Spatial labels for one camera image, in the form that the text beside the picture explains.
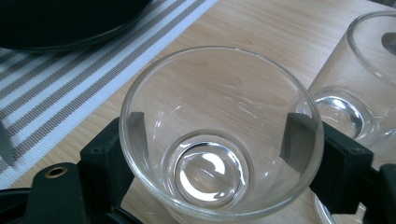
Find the wooden table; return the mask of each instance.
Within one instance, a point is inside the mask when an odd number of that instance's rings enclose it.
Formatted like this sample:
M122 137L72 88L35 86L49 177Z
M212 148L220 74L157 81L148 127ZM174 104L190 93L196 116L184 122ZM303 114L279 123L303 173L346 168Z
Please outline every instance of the wooden table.
M280 63L308 87L348 25L360 14L392 10L365 0L220 0L156 59L176 50L205 45L256 51ZM131 79L19 179L12 188L30 187L34 175L54 163L79 161L79 151L120 115ZM123 208L144 223L175 223L135 180ZM296 201L254 223L319 223L313 194L307 189Z

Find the glass rim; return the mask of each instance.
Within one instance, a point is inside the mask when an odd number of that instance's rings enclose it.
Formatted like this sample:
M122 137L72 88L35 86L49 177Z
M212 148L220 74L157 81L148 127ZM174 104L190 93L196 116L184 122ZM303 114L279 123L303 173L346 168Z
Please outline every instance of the glass rim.
M158 61L154 62L150 66L148 66L134 81L130 89L128 90L124 102L122 104L121 108L121 113L120 113L120 143L122 146L122 152L124 154L125 159L127 160L127 163L129 167L134 171L135 177L137 177L143 185L148 189L148 192L154 196L154 198L158 199L160 202L165 203L168 205L172 210L178 211L182 214L191 216L191 217L206 217L212 220L217 220L218 218L223 218L224 220L228 221L235 221L235 220L241 220L244 218L254 218L254 217L262 217L265 215L272 214L273 212L277 211L278 209L283 208L285 205L289 204L292 202L294 199L296 199L303 191L309 186L309 183L312 182L312 180L315 177L315 174L318 171L318 168L321 163L321 156L323 154L323 148L322 150L314 150L312 157L310 159L310 162L308 163L308 166L306 167L305 170L309 170L310 172L306 172L302 175L302 181L299 182L294 189L288 191L284 197L279 199L276 204L273 204L272 206L267 206L263 209L257 209L255 211L244 211L244 212L237 212L237 211L215 211L213 209L208 209L208 208L203 208L199 207L193 204L185 203L182 202L181 200L175 199L169 195L167 192L163 192L161 190L161 187L157 186L153 181L151 181L150 177L147 177L145 175L145 170L143 167L138 167L135 162L134 158L132 157L130 153L130 148L132 148L130 144L130 138L128 136L128 127L127 127L127 118L129 117L129 108L131 107L131 99L133 99L134 95L138 92L140 85L145 82L146 78L149 77L150 74L155 72L156 70L160 69L161 66L165 63L169 63L173 61L177 56L180 56L184 53L188 52L194 52L197 50L206 50L206 49L222 49L222 50L236 50L241 53L246 53L255 57L259 57L271 65L275 66L279 71L282 72L283 75L287 76L290 81L294 84L296 88L301 91L301 93L304 95L304 98L307 100L309 103L309 108L311 109L312 112L312 120L315 123L315 126L318 128L317 133L323 133L323 128L321 124L321 118L320 114L318 112L318 109L316 108L316 105L308 93L307 89L304 87L304 85L295 77L291 72L289 72L287 69L285 69L283 66L280 64L272 61L271 59L268 59L265 56L260 55L259 53L253 52L253 51L248 51L245 49L239 49L239 48L233 48L233 47L223 47L223 46L201 46L201 47L194 47L194 48L188 48L188 49L182 49L179 51L176 51L174 53L168 54Z
M361 24L364 21L367 21L371 18L376 18L376 17L395 17L396 18L396 11L376 11L376 12L369 12L363 15L360 15L358 18L353 20L352 23L349 24L346 30L346 42L351 48L352 52L357 56L358 60L361 62L361 64L367 68L372 74L374 74L377 77L380 78L385 78L393 83L395 81L392 81L391 75L388 73L384 73L379 69L378 67L374 66L371 64L366 57L361 53L360 49L358 48L355 39L353 37L355 28Z

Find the striped placemat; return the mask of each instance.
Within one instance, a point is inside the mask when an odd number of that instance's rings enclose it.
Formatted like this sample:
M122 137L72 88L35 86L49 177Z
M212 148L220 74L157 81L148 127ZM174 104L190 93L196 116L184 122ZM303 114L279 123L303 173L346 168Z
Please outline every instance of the striped placemat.
M90 49L30 54L0 49L0 120L15 165L0 159L8 188L216 0L153 1L128 33Z

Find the clear glass bowl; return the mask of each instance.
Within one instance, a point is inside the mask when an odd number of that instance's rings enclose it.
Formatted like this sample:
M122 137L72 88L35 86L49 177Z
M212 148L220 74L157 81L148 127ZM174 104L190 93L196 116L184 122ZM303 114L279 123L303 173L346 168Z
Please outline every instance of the clear glass bowl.
M301 106L309 139L306 130L284 139L288 114ZM240 222L276 211L311 183L321 125L306 89L280 65L200 47L162 58L136 79L120 140L135 176L178 221Z

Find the drinking glass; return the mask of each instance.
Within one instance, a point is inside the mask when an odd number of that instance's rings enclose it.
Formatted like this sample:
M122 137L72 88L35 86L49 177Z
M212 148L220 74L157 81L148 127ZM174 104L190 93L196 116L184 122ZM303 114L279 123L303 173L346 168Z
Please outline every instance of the drinking glass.
M374 152L374 168L396 162L396 12L354 20L308 91L323 121Z
M308 128L285 131L299 104ZM184 49L148 67L125 97L120 140L135 176L181 223L275 212L311 183L323 151L303 85L257 53L226 47Z

